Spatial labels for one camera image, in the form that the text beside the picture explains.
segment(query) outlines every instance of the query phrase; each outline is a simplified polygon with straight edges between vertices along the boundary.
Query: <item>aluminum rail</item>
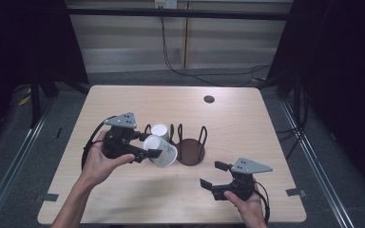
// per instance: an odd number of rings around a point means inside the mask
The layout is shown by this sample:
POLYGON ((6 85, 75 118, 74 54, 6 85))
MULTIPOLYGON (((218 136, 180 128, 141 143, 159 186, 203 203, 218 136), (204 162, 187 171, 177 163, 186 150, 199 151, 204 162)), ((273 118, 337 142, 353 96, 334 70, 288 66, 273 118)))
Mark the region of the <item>aluminum rail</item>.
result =
POLYGON ((336 216, 337 221, 339 222, 340 227, 348 228, 352 227, 354 228, 354 225, 352 223, 352 220, 350 216, 348 215, 348 212, 342 203, 342 200, 339 198, 339 195, 336 193, 333 185, 331 184, 330 180, 328 179, 327 175, 325 174, 324 169, 321 166, 321 163, 318 160, 318 156, 316 155, 313 147, 310 145, 307 137, 304 134, 301 134, 298 129, 298 124, 296 123, 296 120, 294 118, 294 113, 292 110, 292 107, 289 105, 289 103, 285 100, 281 102, 283 110, 289 120, 290 125, 294 128, 296 136, 298 137, 298 141, 300 142, 300 145, 303 149, 304 155, 306 156, 308 162, 310 163, 310 166, 316 175, 317 181, 319 185, 321 186, 322 191, 324 192, 324 195, 326 199, 328 200, 328 203, 331 206, 331 209, 334 212, 334 215, 336 216))
POLYGON ((186 17, 186 18, 220 18, 266 21, 290 21, 306 18, 301 15, 279 12, 251 12, 251 11, 223 11, 198 9, 133 9, 108 7, 80 7, 66 8, 16 7, 8 8, 15 12, 55 14, 67 13, 72 15, 104 15, 104 16, 146 16, 146 17, 186 17))
POLYGON ((25 160, 29 154, 29 151, 31 150, 31 147, 33 146, 35 140, 37 139, 37 136, 39 135, 44 125, 44 122, 46 121, 47 114, 50 108, 52 107, 54 100, 55 99, 48 100, 47 108, 43 116, 41 117, 40 121, 33 128, 29 130, 28 135, 26 136, 25 140, 20 146, 20 149, 18 150, 16 157, 11 163, 10 168, 8 169, 5 177, 0 182, 0 211, 5 203, 6 198, 10 193, 11 187, 14 185, 21 171, 21 168, 25 163, 25 160))

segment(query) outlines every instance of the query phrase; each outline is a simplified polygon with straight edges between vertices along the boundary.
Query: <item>wall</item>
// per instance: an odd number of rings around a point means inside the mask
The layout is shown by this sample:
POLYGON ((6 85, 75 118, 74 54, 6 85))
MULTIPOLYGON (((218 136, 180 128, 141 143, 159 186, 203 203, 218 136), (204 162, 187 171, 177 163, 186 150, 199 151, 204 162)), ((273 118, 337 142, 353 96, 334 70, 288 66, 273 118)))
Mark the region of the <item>wall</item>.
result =
MULTIPOLYGON (((71 1, 69 6, 154 8, 154 1, 71 1)), ((291 1, 178 1, 178 9, 289 12, 291 1)), ((162 23, 156 17, 71 15, 87 72, 166 69, 162 23)), ((164 18, 174 68, 270 64, 285 23, 164 18)))

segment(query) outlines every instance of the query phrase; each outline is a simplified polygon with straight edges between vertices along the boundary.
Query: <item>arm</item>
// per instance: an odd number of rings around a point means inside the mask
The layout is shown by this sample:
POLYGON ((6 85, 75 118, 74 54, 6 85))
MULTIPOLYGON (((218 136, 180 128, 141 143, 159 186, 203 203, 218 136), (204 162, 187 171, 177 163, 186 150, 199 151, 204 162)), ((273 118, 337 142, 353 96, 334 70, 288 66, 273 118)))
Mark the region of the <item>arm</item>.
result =
POLYGON ((247 228, 267 227, 263 218, 259 195, 253 193, 250 199, 246 201, 241 200, 230 191, 225 191, 224 196, 237 207, 247 228))
MULTIPOLYGON (((105 135, 105 131, 100 132, 96 141, 101 141, 105 135)), ((132 154, 122 155, 115 160, 108 159, 103 155, 102 144, 96 142, 91 146, 82 174, 51 227, 78 227, 91 190, 105 181, 115 168, 135 159, 132 154)))

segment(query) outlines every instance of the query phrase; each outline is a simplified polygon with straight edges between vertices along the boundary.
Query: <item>human hand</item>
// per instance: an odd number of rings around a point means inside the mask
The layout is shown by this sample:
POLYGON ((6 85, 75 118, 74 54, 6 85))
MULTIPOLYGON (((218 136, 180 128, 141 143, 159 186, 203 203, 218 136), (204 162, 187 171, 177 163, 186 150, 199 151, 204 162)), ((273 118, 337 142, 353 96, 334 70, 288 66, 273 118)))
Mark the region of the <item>human hand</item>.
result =
POLYGON ((246 201, 241 200, 230 191, 225 191, 224 196, 237 207, 247 228, 266 227, 260 197, 255 192, 246 201))
POLYGON ((122 155, 117 159, 108 159, 102 152, 101 142, 106 136, 106 131, 101 131, 96 142, 90 147, 85 166, 78 182, 84 186, 93 188, 105 181, 112 171, 120 165, 132 162, 135 156, 132 154, 122 155))

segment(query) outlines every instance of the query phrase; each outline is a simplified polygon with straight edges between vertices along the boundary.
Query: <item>gray gripper mount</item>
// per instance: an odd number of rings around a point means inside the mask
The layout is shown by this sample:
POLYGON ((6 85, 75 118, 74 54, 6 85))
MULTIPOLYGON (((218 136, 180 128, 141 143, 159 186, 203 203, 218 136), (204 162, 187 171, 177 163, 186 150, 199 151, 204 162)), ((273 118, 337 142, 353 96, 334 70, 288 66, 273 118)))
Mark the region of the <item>gray gripper mount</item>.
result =
POLYGON ((272 171, 272 168, 255 161, 247 160, 245 158, 239 158, 236 163, 234 163, 231 171, 242 174, 254 174, 270 172, 272 171))
POLYGON ((136 128, 135 115, 133 112, 127 112, 123 115, 108 118, 103 122, 103 124, 125 128, 136 128))

